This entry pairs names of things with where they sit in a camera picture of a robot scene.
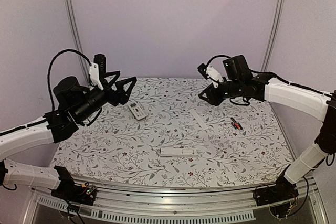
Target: white wall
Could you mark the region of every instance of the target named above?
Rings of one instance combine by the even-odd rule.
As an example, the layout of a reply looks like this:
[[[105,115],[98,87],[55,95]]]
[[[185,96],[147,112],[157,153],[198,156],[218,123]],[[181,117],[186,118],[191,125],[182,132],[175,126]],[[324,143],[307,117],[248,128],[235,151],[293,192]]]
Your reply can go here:
[[[320,90],[336,89],[336,1],[285,0],[269,70]],[[276,106],[296,151],[313,143],[321,123],[308,115]],[[314,176],[330,223],[336,223],[336,164],[323,163]]]
[[[0,0],[0,131],[34,120],[50,111],[47,68],[52,57],[73,48],[64,0]],[[83,80],[77,56],[55,62],[52,86],[68,75]],[[48,165],[54,146],[13,157],[19,162]],[[28,187],[15,192],[0,188],[0,221],[19,223]]]
[[[216,54],[244,54],[252,68],[260,69],[275,3],[73,0],[84,51],[106,54],[109,70],[121,70],[123,76],[198,78],[197,66]]]

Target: floral pattern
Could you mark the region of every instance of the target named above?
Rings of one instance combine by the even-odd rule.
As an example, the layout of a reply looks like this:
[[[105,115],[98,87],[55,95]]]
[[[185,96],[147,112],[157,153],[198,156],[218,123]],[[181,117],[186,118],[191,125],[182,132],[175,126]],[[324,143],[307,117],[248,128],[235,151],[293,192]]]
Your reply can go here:
[[[140,78],[131,100],[148,114],[144,120],[137,121],[127,106],[106,104],[93,125],[60,143],[51,165],[76,175],[163,187],[273,182],[293,159],[270,105],[225,100],[211,106],[198,98],[207,85],[200,79]],[[231,117],[243,130],[233,128]],[[161,157],[162,148],[194,149],[197,155]]]

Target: table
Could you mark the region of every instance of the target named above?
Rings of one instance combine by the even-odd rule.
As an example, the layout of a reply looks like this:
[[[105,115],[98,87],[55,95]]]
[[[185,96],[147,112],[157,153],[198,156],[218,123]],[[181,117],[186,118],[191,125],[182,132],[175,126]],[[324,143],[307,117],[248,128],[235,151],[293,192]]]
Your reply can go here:
[[[106,104],[97,121],[61,142],[51,166],[100,180],[160,187],[235,187],[274,182],[292,162],[267,102],[250,106],[198,98],[201,79],[139,78],[131,95],[148,116]],[[208,129],[203,130],[189,110]],[[232,127],[230,118],[243,130]],[[194,157],[160,157],[161,148],[190,148]]]

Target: vertical metal pole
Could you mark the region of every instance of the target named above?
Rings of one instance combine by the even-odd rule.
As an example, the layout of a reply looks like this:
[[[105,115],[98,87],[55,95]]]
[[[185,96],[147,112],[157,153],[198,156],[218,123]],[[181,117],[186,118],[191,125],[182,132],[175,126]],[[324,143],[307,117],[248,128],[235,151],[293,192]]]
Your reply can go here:
[[[64,2],[65,2],[67,14],[68,14],[69,25],[70,25],[70,30],[72,33],[73,42],[75,43],[75,48],[76,50],[83,52],[82,44],[79,38],[77,23],[75,19],[74,7],[72,5],[72,0],[64,0]],[[78,57],[78,59],[79,59],[80,66],[82,68],[85,81],[88,84],[89,83],[89,69],[88,69],[87,63],[81,57]]]
[[[275,9],[274,19],[273,19],[273,25],[272,30],[268,39],[268,44],[266,48],[266,53],[264,56],[264,60],[261,66],[261,71],[266,71],[270,62],[271,54],[273,51],[275,39],[277,37],[277,32],[280,24],[280,18],[282,13],[282,7],[284,5],[285,0],[277,0],[277,5]]]

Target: white calculator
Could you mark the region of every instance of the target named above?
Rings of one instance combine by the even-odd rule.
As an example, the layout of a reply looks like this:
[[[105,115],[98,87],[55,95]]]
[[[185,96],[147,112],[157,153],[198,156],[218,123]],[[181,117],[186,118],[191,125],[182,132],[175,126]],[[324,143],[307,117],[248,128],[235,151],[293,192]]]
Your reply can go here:
[[[128,107],[130,108],[135,119],[137,120],[144,119],[147,116],[146,113],[142,110],[142,108],[137,102],[128,103]]]

